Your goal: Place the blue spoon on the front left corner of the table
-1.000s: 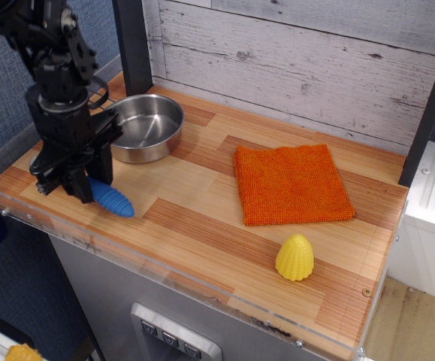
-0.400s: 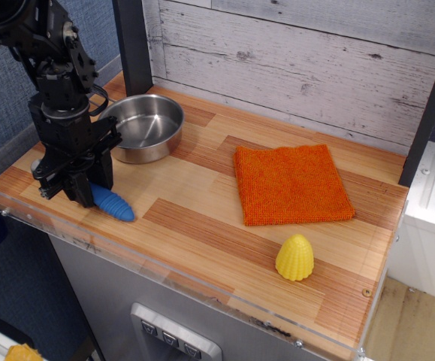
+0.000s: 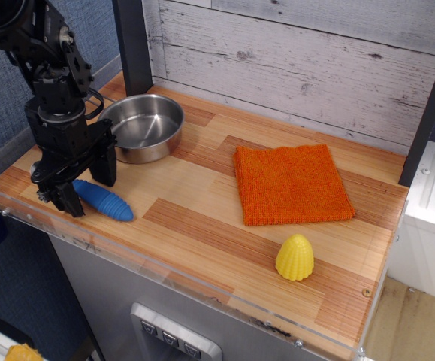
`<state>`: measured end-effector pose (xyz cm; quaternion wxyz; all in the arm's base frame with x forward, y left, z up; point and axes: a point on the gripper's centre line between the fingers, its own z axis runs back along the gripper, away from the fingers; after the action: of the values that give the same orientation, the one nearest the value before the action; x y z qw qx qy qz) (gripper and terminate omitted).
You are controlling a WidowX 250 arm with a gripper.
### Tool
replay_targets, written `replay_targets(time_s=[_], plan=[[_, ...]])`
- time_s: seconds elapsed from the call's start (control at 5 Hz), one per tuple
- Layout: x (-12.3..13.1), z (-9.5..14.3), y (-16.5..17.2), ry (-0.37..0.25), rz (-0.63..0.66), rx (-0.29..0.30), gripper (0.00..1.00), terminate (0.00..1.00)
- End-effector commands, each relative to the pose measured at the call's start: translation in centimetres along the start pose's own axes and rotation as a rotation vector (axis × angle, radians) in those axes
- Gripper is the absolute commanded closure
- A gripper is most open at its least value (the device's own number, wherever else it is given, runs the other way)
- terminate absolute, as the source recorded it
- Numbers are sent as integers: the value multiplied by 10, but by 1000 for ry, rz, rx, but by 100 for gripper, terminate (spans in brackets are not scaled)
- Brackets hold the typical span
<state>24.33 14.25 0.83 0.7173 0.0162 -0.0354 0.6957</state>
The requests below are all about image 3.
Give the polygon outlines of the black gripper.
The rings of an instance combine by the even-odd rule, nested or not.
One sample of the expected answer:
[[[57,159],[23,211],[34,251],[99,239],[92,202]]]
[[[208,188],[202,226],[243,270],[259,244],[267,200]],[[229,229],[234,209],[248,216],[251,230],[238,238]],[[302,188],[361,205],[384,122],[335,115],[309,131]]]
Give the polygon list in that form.
[[[111,121],[88,124],[85,112],[82,100],[66,114],[44,111],[35,97],[25,104],[30,129],[42,152],[31,181],[38,190],[52,190],[53,204],[72,217],[85,214],[73,179],[89,169],[101,184],[112,187],[116,182],[116,136]]]

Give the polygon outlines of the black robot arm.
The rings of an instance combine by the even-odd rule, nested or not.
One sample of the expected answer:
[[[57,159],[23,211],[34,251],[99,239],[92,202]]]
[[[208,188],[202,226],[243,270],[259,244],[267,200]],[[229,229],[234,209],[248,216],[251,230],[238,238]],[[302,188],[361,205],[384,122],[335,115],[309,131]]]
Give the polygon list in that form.
[[[0,50],[20,69],[33,94],[25,113],[42,152],[31,172],[38,197],[81,217],[84,211],[74,180],[89,170],[101,184],[111,187],[116,182],[112,122],[88,122],[102,106],[86,113],[85,97],[98,95],[90,87],[91,66],[49,1],[0,1]]]

